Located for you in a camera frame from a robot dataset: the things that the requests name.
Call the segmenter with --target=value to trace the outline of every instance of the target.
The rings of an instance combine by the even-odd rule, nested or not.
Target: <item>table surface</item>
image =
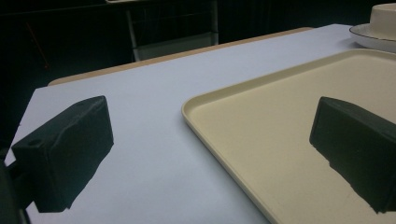
[[[359,48],[329,25],[37,89],[13,143],[73,103],[107,98],[115,145],[71,209],[33,223],[268,223],[183,120],[191,97]],[[9,153],[6,163],[13,161]]]
[[[252,37],[252,38],[249,38],[249,39],[243,39],[243,40],[239,40],[239,41],[234,41],[234,42],[231,42],[231,43],[226,43],[226,44],[221,44],[221,45],[216,45],[216,46],[211,46],[211,47],[206,47],[206,48],[201,48],[201,49],[194,49],[194,50],[184,51],[184,52],[180,52],[180,53],[176,53],[176,54],[172,54],[172,55],[166,55],[166,56],[162,56],[162,57],[158,57],[158,58],[148,59],[148,60],[145,60],[145,61],[140,61],[140,62],[135,62],[135,63],[127,63],[127,64],[123,64],[123,65],[119,65],[119,66],[114,66],[114,67],[109,67],[109,68],[105,68],[105,69],[101,69],[101,70],[91,71],[91,72],[78,74],[78,75],[74,75],[74,76],[70,76],[70,77],[62,77],[62,78],[58,78],[58,79],[55,79],[55,80],[51,81],[49,86],[53,86],[53,85],[57,85],[57,84],[61,84],[61,83],[69,82],[69,81],[76,81],[76,80],[80,80],[80,79],[83,79],[83,78],[107,75],[107,74],[110,74],[110,73],[124,71],[124,70],[128,70],[128,69],[131,69],[131,68],[151,65],[151,64],[154,64],[154,63],[162,63],[162,62],[166,62],[166,61],[169,61],[169,60],[174,60],[174,59],[177,59],[177,58],[182,58],[182,57],[186,57],[186,56],[190,56],[190,55],[194,55],[194,54],[198,54],[198,53],[208,52],[210,50],[224,49],[224,48],[228,48],[228,47],[231,47],[231,46],[240,45],[240,44],[246,44],[246,43],[253,42],[253,41],[259,41],[259,40],[274,38],[274,37],[278,37],[278,36],[282,36],[282,35],[295,34],[295,33],[302,32],[302,31],[307,31],[307,30],[310,30],[310,29],[312,29],[312,28],[310,28],[310,27],[302,27],[302,28],[298,28],[298,29],[293,29],[293,30],[288,30],[288,31],[284,31],[284,32],[275,33],[275,34],[262,35],[262,36]]]

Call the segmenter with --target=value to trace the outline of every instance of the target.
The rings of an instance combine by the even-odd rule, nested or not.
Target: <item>black object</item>
[[[378,213],[396,211],[396,125],[322,97],[309,141]]]
[[[41,213],[70,208],[112,146],[105,96],[71,105],[12,147],[21,169],[16,171],[22,177],[16,185],[20,206],[33,199]]]
[[[11,176],[2,161],[0,161],[0,199],[0,223],[30,223],[29,217],[19,205]]]

